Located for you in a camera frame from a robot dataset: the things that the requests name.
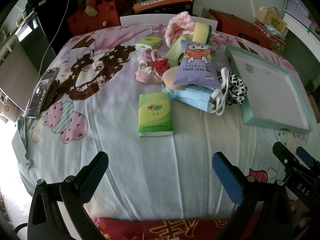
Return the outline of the white round table edge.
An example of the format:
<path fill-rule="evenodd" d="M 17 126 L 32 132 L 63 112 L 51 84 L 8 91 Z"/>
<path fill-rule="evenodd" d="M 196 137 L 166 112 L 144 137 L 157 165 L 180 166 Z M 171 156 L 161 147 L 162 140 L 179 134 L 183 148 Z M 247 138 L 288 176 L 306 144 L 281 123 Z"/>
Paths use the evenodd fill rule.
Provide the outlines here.
<path fill-rule="evenodd" d="M 284 22 L 287 23 L 287 28 L 294 33 L 304 45 L 312 52 L 317 61 L 320 61 L 320 42 L 312 32 L 302 25 L 291 15 L 284 13 Z"/>

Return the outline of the red tote bag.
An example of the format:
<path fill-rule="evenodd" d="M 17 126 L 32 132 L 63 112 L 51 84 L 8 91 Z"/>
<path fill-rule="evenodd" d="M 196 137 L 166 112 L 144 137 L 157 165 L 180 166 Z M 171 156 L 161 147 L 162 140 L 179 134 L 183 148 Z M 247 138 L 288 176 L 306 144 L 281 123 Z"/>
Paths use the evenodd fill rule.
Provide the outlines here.
<path fill-rule="evenodd" d="M 133 11 L 137 0 L 82 0 L 77 12 L 67 18 L 73 36 L 120 26 L 120 18 Z"/>

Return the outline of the cartoon printed bed sheet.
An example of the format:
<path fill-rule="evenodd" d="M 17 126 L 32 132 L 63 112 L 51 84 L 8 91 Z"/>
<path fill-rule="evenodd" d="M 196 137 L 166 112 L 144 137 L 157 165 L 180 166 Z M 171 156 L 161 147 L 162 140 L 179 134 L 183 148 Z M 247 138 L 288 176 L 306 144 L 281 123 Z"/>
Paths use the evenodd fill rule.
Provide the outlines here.
<path fill-rule="evenodd" d="M 244 174 L 265 171 L 269 182 L 285 175 L 272 153 L 275 142 L 292 151 L 302 146 L 319 157 L 315 118 L 309 134 L 293 134 L 244 124 L 238 105 L 218 116 L 173 101 L 173 134 L 140 137 L 139 96 L 164 86 L 136 80 L 135 44 L 164 32 L 161 24 L 119 26 L 76 36 L 63 46 L 51 64 L 60 73 L 44 111 L 25 132 L 31 165 L 18 168 L 29 193 L 39 179 L 63 181 L 104 151 L 110 162 L 86 205 L 91 217 L 225 218 L 233 203 L 212 169 L 215 152 L 223 152 Z"/>

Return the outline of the yellow green sponge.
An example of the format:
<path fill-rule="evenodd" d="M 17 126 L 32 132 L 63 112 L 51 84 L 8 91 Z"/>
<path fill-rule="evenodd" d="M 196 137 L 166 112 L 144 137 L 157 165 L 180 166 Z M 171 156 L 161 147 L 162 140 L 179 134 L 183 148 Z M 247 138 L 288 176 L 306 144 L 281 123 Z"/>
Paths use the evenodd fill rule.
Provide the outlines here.
<path fill-rule="evenodd" d="M 212 26 L 196 22 L 193 34 L 193 42 L 208 44 L 212 33 Z"/>

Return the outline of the black smartphone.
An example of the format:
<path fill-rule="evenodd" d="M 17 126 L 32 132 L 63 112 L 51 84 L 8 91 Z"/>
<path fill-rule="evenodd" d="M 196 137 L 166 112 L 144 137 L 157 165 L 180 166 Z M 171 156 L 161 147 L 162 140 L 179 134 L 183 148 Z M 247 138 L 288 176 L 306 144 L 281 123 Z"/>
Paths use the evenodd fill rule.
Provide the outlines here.
<path fill-rule="evenodd" d="M 53 68 L 47 70 L 33 92 L 29 107 L 27 110 L 27 118 L 37 118 L 41 112 L 42 105 L 46 99 L 47 93 L 56 78 L 59 69 Z"/>

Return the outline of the pink white chevron towel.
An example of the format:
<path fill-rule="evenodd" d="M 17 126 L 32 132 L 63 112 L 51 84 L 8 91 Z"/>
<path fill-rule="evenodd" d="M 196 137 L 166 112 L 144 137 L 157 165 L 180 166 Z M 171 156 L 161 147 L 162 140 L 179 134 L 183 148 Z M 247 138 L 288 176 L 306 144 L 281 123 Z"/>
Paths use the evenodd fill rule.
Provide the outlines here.
<path fill-rule="evenodd" d="M 180 12 L 168 22 L 165 31 L 165 43 L 171 48 L 181 35 L 193 35 L 195 22 L 187 11 Z"/>

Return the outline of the beige round sponge puff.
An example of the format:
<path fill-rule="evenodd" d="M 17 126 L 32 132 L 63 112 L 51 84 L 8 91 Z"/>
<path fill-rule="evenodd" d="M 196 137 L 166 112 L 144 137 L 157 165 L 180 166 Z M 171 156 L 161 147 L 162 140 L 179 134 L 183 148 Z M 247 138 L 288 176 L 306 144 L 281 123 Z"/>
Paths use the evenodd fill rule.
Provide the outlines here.
<path fill-rule="evenodd" d="M 186 89 L 189 85 L 174 85 L 174 81 L 176 79 L 176 74 L 178 72 L 179 66 L 169 68 L 163 74 L 163 82 L 168 89 L 179 90 Z"/>

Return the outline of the red patterned tin box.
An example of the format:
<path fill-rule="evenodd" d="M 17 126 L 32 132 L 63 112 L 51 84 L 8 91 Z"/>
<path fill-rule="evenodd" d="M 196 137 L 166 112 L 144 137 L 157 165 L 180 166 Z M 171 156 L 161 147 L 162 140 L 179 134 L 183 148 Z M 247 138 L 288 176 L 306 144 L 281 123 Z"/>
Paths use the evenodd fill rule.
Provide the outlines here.
<path fill-rule="evenodd" d="M 284 48 L 286 47 L 286 43 L 280 38 L 269 33 L 268 30 L 260 22 L 255 21 L 254 25 L 271 41 L 270 50 L 274 53 L 277 53 L 278 55 L 281 55 Z"/>

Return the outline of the pink white floral scrunchie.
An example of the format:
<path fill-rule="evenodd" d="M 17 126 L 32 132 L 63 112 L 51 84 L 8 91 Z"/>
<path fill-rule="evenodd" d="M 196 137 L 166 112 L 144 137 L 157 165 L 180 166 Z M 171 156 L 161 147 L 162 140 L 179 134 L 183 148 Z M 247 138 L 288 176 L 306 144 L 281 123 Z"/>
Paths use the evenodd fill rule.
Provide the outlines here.
<path fill-rule="evenodd" d="M 142 51 L 138 56 L 138 70 L 135 72 L 136 80 L 141 83 L 163 83 L 162 76 L 156 72 L 155 65 L 151 62 L 152 50 L 150 48 Z"/>

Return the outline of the red cardboard box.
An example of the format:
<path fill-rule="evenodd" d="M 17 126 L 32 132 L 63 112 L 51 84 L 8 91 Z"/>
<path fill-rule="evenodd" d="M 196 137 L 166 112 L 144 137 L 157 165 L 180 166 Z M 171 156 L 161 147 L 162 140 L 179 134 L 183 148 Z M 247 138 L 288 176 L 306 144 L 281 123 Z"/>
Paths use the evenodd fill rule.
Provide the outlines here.
<path fill-rule="evenodd" d="M 266 49 L 271 48 L 270 39 L 254 24 L 225 12 L 213 9 L 208 12 L 217 20 L 217 31 L 244 38 Z"/>

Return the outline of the red scrunchie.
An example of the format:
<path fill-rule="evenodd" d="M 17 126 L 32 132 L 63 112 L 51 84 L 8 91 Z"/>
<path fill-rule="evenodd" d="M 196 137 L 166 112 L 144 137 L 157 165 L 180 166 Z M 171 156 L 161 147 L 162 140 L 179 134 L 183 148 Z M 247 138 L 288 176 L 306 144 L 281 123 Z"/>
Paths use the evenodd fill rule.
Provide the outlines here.
<path fill-rule="evenodd" d="M 167 58 L 160 58 L 158 60 L 151 60 L 152 64 L 155 66 L 155 71 L 159 75 L 163 75 L 169 68 L 169 59 Z"/>

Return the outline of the purple baby wipes pack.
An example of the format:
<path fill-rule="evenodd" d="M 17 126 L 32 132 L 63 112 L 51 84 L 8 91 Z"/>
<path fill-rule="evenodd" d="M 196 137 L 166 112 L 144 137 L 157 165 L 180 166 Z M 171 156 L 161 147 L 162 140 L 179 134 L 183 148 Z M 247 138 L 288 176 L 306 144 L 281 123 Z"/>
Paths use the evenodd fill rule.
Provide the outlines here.
<path fill-rule="evenodd" d="M 174 85 L 219 88 L 217 71 L 213 63 L 216 46 L 182 40 L 181 48 L 183 57 L 176 73 Z"/>

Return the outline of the blue face mask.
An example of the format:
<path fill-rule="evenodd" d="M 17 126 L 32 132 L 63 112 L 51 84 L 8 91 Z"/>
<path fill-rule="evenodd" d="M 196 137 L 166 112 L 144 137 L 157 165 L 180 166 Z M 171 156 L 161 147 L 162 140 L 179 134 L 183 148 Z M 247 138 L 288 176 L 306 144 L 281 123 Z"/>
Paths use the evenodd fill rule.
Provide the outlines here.
<path fill-rule="evenodd" d="M 185 89 L 178 90 L 165 86 L 163 92 L 168 92 L 172 100 L 188 104 L 208 113 L 214 113 L 222 102 L 219 96 L 213 97 L 213 90 L 197 85 L 190 85 Z"/>

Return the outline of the purple calendar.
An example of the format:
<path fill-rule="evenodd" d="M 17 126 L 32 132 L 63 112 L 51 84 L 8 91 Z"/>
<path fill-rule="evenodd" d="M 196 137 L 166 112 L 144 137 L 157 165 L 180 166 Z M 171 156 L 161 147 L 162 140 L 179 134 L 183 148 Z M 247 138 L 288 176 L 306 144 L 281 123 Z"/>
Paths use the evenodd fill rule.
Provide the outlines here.
<path fill-rule="evenodd" d="M 291 15 L 306 28 L 310 27 L 309 11 L 301 0 L 285 0 L 284 12 Z"/>

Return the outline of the red embroidered cushion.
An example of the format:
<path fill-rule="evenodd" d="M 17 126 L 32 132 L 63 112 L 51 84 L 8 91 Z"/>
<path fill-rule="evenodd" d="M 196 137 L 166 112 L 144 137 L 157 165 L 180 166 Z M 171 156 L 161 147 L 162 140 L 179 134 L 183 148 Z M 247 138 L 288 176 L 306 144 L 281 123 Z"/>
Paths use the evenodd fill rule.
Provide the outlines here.
<path fill-rule="evenodd" d="M 106 239 L 216 239 L 228 222 L 228 219 L 144 222 L 104 217 L 93 219 L 93 223 Z"/>

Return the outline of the teal white shallow box tray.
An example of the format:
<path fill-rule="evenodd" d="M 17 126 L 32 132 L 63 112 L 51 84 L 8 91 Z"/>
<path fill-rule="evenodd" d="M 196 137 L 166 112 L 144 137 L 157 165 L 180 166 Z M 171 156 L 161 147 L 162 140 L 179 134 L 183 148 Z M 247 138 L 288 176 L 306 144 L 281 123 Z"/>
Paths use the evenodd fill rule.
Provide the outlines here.
<path fill-rule="evenodd" d="M 228 45 L 230 68 L 247 86 L 241 111 L 247 125 L 306 134 L 311 119 L 289 71 L 247 50 Z"/>

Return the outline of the leopard print scrunchie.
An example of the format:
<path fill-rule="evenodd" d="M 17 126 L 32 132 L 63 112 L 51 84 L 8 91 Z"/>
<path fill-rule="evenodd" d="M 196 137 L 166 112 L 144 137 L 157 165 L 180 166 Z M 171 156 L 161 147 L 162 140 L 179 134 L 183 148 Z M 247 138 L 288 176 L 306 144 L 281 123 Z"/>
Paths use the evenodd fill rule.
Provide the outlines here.
<path fill-rule="evenodd" d="M 247 97 L 247 86 L 237 75 L 229 73 L 228 92 L 226 95 L 225 106 L 243 104 Z"/>

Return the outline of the blue wipes pack on tin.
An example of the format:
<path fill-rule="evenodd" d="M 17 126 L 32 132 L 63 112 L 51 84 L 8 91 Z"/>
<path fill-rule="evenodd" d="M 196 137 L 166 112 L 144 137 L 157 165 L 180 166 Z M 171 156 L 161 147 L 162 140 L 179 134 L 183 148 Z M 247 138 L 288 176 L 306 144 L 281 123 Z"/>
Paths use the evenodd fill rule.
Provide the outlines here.
<path fill-rule="evenodd" d="M 271 26 L 269 24 L 265 24 L 265 25 L 263 25 L 263 27 L 267 30 L 268 33 L 272 34 L 273 36 L 275 36 L 281 40 L 285 40 L 285 37 L 277 29 L 275 29 L 273 26 Z"/>

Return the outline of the orange black box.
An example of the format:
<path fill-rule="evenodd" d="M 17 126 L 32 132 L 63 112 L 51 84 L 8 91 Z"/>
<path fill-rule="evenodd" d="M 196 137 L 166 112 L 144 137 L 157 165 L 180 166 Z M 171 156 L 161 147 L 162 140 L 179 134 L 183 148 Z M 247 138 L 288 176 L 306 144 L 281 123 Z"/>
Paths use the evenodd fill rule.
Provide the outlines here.
<path fill-rule="evenodd" d="M 193 13 L 194 0 L 148 0 L 136 3 L 136 14 L 179 14 L 187 11 Z"/>

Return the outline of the light green cloth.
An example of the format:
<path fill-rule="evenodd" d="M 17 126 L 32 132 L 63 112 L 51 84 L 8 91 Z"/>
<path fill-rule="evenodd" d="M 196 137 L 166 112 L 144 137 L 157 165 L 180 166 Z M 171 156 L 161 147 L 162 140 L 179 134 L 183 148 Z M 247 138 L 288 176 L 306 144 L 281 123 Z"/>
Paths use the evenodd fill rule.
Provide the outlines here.
<path fill-rule="evenodd" d="M 169 49 L 165 58 L 172 67 L 183 64 L 209 64 L 213 60 L 218 47 L 213 42 L 205 44 L 193 41 L 190 35 L 182 35 Z"/>

